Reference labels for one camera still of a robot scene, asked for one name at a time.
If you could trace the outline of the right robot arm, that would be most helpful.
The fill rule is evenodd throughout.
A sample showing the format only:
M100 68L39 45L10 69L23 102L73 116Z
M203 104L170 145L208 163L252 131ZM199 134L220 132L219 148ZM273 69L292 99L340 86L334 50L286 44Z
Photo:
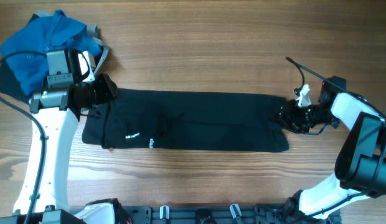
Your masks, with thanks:
M279 116L296 133L307 134L316 124L333 122L342 122L349 129L334 172L288 198L282 219L319 222L352 202L386 195L386 115L365 99L339 92L318 105L293 103L282 108Z

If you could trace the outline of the black t-shirt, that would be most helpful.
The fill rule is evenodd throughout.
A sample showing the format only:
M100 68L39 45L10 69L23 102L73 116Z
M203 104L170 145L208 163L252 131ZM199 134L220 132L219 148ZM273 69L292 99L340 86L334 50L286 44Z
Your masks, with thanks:
M120 89L89 112L82 141L104 149L283 152L289 143L273 118L285 103L261 94Z

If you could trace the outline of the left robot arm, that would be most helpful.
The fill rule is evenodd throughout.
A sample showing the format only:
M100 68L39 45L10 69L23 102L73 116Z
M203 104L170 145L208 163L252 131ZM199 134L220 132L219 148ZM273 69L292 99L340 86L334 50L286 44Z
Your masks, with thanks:
M30 100L33 140L23 187L13 214L0 217L0 223L118 223L123 209L116 199L89 203L72 214L67 198L70 150L81 110L111 101L117 86L106 74L92 82L47 79L48 86Z

